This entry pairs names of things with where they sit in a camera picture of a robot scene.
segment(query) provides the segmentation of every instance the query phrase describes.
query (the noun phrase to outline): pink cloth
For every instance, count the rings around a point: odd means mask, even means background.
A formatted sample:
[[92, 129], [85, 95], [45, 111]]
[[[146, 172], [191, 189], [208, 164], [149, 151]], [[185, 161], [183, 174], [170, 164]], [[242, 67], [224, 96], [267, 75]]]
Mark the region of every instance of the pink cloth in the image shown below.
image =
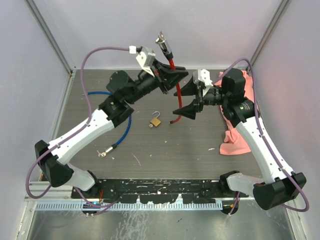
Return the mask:
[[[245, 86], [244, 86], [244, 96], [249, 100], [254, 101], [254, 90], [253, 90], [253, 81], [252, 77], [247, 74], [247, 71], [242, 71], [243, 76], [245, 78]], [[214, 85], [221, 87], [222, 80], [217, 81]], [[223, 155], [238, 155], [250, 153], [251, 150], [244, 140], [244, 138], [240, 135], [240, 133], [232, 126], [231, 122], [225, 118], [222, 114], [224, 120], [226, 121], [226, 125], [228, 130], [225, 131], [224, 143], [220, 146], [220, 154]]]

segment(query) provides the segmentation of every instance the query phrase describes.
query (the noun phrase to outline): red hose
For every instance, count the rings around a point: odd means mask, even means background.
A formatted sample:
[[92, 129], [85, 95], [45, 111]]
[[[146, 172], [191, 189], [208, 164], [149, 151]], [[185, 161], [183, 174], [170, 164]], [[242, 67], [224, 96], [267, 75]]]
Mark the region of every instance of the red hose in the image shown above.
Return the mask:
[[[169, 60], [169, 64], [170, 64], [170, 68], [172, 70], [176, 70], [176, 66], [175, 63], [172, 59]], [[182, 98], [181, 98], [181, 89], [180, 89], [180, 85], [179, 83], [177, 85], [175, 85], [176, 87], [176, 94], [178, 96], [178, 102], [179, 102], [179, 108], [182, 108]], [[181, 119], [181, 115], [179, 115], [175, 120], [170, 121], [171, 124], [175, 124], [176, 122], [178, 122]]]

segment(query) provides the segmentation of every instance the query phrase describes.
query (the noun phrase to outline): padlock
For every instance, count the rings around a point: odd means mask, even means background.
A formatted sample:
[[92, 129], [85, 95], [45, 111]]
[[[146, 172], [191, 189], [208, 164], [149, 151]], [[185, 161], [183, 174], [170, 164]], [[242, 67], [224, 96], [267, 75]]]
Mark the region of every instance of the padlock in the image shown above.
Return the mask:
[[149, 125], [150, 128], [152, 128], [153, 126], [158, 127], [161, 123], [161, 121], [158, 119], [158, 117], [160, 116], [160, 112], [155, 111], [154, 113], [152, 113], [152, 115], [155, 113], [158, 113], [158, 115], [151, 119], [150, 121], [151, 124]]

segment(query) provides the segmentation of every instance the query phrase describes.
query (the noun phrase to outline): blue cable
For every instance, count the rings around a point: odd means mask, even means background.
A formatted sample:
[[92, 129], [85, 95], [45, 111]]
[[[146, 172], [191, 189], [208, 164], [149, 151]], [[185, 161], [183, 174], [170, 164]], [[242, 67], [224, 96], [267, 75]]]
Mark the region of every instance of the blue cable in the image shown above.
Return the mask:
[[[105, 94], [105, 95], [111, 95], [110, 92], [108, 91], [90, 91], [88, 92], [88, 95], [93, 95], [93, 94]], [[132, 121], [132, 116], [129, 116], [129, 121], [128, 121], [128, 125], [126, 126], [126, 130], [124, 132], [124, 134], [122, 135], [122, 137], [115, 143], [116, 146], [118, 146], [128, 135], [128, 132], [130, 130], [131, 127], [131, 121]]]

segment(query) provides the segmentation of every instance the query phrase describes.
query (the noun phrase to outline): white wall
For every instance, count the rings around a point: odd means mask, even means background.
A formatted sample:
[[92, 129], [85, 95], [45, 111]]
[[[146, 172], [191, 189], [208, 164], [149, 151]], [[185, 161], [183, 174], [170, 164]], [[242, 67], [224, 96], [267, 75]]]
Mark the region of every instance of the white wall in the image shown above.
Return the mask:
[[[152, 47], [160, 30], [177, 65], [221, 69], [251, 58], [280, 0], [34, 0], [69, 62], [101, 46]], [[95, 53], [87, 68], [138, 68], [124, 53]]]
[[292, 1], [254, 66], [267, 130], [306, 176], [310, 210], [302, 216], [312, 239], [320, 235], [319, 12], [318, 0]]
[[24, 1], [0, 1], [0, 33], [0, 238], [11, 240], [34, 144], [49, 140], [68, 74]]

